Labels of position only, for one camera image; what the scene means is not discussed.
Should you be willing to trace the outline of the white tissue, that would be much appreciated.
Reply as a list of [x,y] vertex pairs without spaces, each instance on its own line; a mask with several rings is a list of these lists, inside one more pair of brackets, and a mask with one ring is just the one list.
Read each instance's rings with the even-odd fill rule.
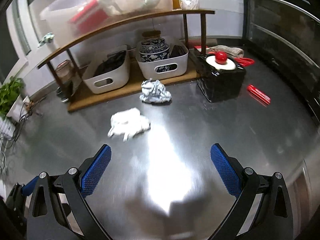
[[150,120],[141,115],[137,108],[115,113],[111,116],[110,123],[111,128],[107,136],[111,138],[114,135],[123,135],[123,142],[151,128]]

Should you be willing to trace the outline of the aluminium foil ball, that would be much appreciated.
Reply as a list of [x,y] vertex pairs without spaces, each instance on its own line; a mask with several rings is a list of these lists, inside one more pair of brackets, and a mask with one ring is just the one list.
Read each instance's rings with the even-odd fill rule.
[[145,80],[141,84],[142,93],[139,99],[144,103],[167,103],[171,101],[171,93],[167,91],[165,85],[161,81]]

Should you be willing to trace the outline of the white canister green lid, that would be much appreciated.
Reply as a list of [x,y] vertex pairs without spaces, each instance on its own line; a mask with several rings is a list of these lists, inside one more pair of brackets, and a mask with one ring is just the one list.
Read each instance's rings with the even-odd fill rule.
[[1,137],[11,139],[14,136],[16,127],[7,117],[1,117],[0,119],[0,133]]

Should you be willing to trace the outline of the red plastic clip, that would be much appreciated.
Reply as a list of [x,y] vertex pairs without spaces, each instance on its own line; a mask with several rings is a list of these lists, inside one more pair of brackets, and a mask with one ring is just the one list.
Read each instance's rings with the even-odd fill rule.
[[256,98],[261,100],[263,103],[269,105],[271,103],[270,97],[268,97],[266,94],[264,94],[262,91],[254,87],[253,85],[248,85],[247,90],[254,95]]

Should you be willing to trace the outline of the green potted plant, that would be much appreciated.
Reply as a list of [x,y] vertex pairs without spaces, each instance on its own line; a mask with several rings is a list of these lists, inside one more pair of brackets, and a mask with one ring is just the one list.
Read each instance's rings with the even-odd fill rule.
[[15,77],[11,77],[9,82],[1,86],[1,117],[11,118],[15,122],[20,121],[23,113],[25,113],[21,97],[23,88],[23,80]]

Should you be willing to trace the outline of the black ceramic jar red knob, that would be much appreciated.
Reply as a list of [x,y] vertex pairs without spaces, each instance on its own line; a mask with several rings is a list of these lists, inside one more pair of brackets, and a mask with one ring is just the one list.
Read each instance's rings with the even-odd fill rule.
[[197,56],[197,84],[206,99],[220,102],[236,98],[245,79],[246,70],[224,51]]

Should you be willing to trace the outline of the glass jar with lid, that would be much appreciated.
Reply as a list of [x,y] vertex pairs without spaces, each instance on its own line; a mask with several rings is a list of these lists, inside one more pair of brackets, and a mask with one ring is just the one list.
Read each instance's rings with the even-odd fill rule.
[[62,83],[66,83],[71,80],[73,77],[73,65],[71,60],[61,62],[55,71]]

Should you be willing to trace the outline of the left white storage basket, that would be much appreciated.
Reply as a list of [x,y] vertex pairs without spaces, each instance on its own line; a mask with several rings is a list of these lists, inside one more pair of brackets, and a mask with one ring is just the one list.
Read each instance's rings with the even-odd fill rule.
[[127,45],[122,45],[96,53],[82,79],[92,93],[101,94],[123,87],[129,76],[129,52]]

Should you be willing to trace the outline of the white storage basket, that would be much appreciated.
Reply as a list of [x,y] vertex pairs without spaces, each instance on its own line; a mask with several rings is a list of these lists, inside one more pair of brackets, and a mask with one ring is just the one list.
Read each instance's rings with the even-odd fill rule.
[[129,76],[129,52],[127,45],[122,45],[96,53],[82,79],[92,93],[101,94],[123,87]]
[[165,59],[160,59],[158,55],[150,61],[148,55],[147,61],[143,60],[140,53],[141,42],[137,44],[136,61],[145,79],[163,80],[176,76],[181,76],[187,71],[187,62],[189,50],[176,38],[165,36],[169,43],[169,53]]

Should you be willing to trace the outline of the red scissors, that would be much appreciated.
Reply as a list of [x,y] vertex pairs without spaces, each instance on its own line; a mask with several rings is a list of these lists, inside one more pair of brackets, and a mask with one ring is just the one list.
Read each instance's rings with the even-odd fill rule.
[[232,59],[235,60],[238,64],[240,64],[242,67],[248,67],[255,63],[253,59],[245,57],[232,57]]

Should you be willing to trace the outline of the right white storage basket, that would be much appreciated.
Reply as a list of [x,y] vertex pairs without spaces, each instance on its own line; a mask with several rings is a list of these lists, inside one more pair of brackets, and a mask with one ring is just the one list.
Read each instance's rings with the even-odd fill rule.
[[181,76],[187,71],[187,62],[189,50],[176,38],[165,36],[169,43],[169,53],[165,59],[160,59],[158,55],[150,61],[148,55],[147,61],[143,60],[140,53],[141,42],[137,44],[136,61],[145,79],[163,80],[176,76]]

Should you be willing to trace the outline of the green cloth on sill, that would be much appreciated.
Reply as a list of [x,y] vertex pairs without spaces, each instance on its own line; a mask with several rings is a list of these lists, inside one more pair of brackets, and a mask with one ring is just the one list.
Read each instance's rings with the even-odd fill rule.
[[52,43],[54,40],[55,35],[53,33],[47,33],[44,35],[44,37],[39,41],[37,47],[40,48],[41,46],[44,46],[45,44]]

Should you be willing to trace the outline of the blue white patterned bowls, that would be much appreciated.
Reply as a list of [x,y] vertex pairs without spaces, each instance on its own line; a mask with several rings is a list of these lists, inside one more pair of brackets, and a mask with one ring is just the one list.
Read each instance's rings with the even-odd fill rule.
[[170,56],[170,46],[162,37],[153,38],[141,42],[139,54],[142,62],[168,59]]

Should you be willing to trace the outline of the black toaster oven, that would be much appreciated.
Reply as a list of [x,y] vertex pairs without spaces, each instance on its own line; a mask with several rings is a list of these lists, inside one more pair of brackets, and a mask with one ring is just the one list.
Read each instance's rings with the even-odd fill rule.
[[319,18],[306,0],[244,0],[243,38],[319,125]]

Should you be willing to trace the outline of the clear plastic storage box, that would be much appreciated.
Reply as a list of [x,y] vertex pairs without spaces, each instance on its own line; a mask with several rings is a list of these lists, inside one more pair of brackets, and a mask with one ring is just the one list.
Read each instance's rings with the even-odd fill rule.
[[40,12],[57,47],[103,25],[144,13],[170,11],[172,0],[55,0]]

